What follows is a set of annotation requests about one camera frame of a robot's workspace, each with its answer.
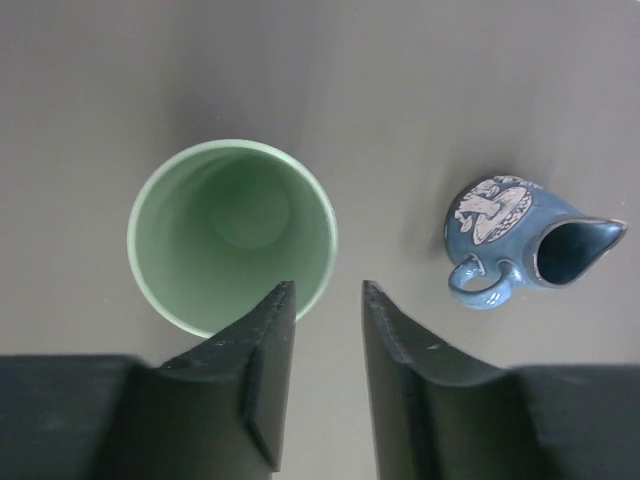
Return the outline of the light green plastic cup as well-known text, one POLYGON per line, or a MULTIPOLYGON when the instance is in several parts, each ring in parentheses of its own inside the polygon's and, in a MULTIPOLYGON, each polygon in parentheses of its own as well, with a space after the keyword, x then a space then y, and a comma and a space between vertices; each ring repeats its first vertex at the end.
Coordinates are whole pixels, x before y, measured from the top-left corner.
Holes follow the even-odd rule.
POLYGON ((278 283, 304 317, 330 281, 337 219, 314 175, 256 141, 182 150, 139 191, 126 234, 131 272, 165 320, 208 338, 249 313, 278 283))

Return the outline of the blue patterned ceramic jug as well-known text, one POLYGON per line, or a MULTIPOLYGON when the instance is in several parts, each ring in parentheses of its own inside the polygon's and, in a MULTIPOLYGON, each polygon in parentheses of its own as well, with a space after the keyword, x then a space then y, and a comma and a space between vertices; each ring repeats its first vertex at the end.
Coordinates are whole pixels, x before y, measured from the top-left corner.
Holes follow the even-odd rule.
POLYGON ((581 278, 624 237, 626 222, 588 216, 515 175, 481 177, 451 202, 443 230, 451 295, 488 310, 519 288, 559 289, 581 278))

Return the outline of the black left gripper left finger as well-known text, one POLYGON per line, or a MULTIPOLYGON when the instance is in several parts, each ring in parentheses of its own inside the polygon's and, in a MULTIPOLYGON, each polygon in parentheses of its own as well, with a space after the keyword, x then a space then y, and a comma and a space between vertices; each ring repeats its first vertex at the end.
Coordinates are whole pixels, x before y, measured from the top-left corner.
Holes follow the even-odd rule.
POLYGON ((102 479, 269 479, 281 465, 296 290, 157 368, 128 376, 99 454, 102 479))

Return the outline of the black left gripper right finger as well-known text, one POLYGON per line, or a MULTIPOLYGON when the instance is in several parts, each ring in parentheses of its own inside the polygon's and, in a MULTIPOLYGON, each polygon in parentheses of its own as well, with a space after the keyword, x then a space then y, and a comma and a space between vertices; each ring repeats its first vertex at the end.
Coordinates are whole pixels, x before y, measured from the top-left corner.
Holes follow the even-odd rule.
POLYGON ((361 315, 379 478, 549 478, 515 375, 435 335, 370 280, 361 315))

